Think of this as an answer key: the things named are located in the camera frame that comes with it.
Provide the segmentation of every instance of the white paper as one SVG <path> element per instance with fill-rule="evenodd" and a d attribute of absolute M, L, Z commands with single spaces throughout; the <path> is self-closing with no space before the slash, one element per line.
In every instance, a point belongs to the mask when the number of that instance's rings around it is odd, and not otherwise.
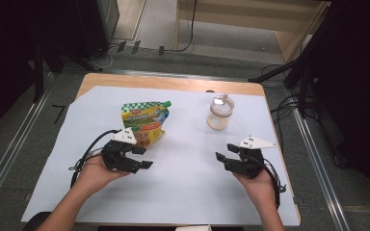
<path fill-rule="evenodd" d="M 166 134 L 137 161 L 151 161 L 141 169 L 110 183 L 89 198 L 77 222 L 108 224 L 255 225 L 260 217 L 242 185 L 216 160 L 215 152 L 238 159 L 227 151 L 248 135 L 277 143 L 263 96 L 230 94 L 235 103 L 224 130 L 206 123 L 209 105 L 220 94 L 182 90 L 147 90 L 95 87 L 70 105 L 66 120 L 36 185 L 22 221 L 42 211 L 52 211 L 69 189 L 72 171 L 89 145 L 102 133 L 123 128 L 124 103 L 168 101 L 170 115 L 162 128 Z M 100 140 L 102 147 L 110 138 Z M 265 148 L 287 192 L 278 209 L 284 225 L 299 225 L 290 182 L 278 148 Z"/>
<path fill-rule="evenodd" d="M 210 225 L 196 225 L 196 226 L 186 226 L 177 227 L 175 231 L 211 231 Z"/>

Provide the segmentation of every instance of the glass jar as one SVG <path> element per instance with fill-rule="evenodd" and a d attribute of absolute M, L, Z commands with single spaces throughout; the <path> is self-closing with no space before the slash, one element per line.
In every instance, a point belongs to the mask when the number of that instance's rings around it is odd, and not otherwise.
<path fill-rule="evenodd" d="M 206 119 L 209 127 L 216 130 L 224 129 L 233 113 L 233 107 L 234 102 L 226 93 L 216 96 L 211 102 L 209 116 Z"/>

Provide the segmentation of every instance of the forearm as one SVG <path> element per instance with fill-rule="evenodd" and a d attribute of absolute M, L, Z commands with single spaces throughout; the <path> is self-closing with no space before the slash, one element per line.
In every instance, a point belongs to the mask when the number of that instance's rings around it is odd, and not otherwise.
<path fill-rule="evenodd" d="M 72 188 L 38 230 L 71 230 L 77 214 L 87 198 L 87 195 Z"/>
<path fill-rule="evenodd" d="M 264 231 L 284 230 L 278 209 L 275 205 L 259 205 L 256 206 L 256 209 L 259 212 Z"/>

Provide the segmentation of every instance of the snack bag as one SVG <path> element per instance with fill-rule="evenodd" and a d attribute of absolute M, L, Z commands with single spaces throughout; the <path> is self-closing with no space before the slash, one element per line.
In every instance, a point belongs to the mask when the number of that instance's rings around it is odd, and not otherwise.
<path fill-rule="evenodd" d="M 137 145 L 147 146 L 161 138 L 165 131 L 161 126 L 170 112 L 167 102 L 127 103 L 121 107 L 121 117 L 124 127 L 131 127 Z"/>

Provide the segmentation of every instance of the table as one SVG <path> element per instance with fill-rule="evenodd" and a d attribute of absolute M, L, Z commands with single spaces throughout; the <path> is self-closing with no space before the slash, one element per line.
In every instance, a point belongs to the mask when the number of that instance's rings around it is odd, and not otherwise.
<path fill-rule="evenodd" d="M 327 6 L 312 0 L 198 0 L 195 21 L 275 31 L 283 59 L 290 62 L 322 22 Z M 177 0 L 175 49 L 179 20 L 192 20 L 193 10 L 194 0 Z"/>
<path fill-rule="evenodd" d="M 209 102 L 223 92 L 229 93 L 236 106 L 228 126 L 216 131 L 207 126 L 205 119 Z M 132 102 L 144 99 L 172 102 L 170 116 L 163 124 L 164 137 L 149 146 L 144 156 L 130 156 L 154 164 L 150 169 L 112 182 L 93 195 L 76 222 L 174 226 L 260 224 L 260 217 L 243 187 L 215 156 L 218 151 L 236 159 L 236 155 L 231 156 L 226 150 L 226 144 L 237 144 L 247 135 L 278 143 L 260 85 L 107 74 L 85 77 L 76 101 L 69 106 L 22 221 L 54 209 L 68 191 L 72 174 L 68 167 L 81 158 L 97 136 L 122 126 L 120 106 L 128 97 L 135 100 Z M 245 113 L 253 116 L 253 128 L 243 122 Z M 247 134 L 245 129 L 255 132 Z M 106 139 L 101 140 L 99 147 L 105 142 Z M 299 225 L 300 215 L 279 148 L 264 149 L 263 155 L 277 169 L 282 184 L 287 185 L 287 192 L 280 195 L 283 223 Z"/>

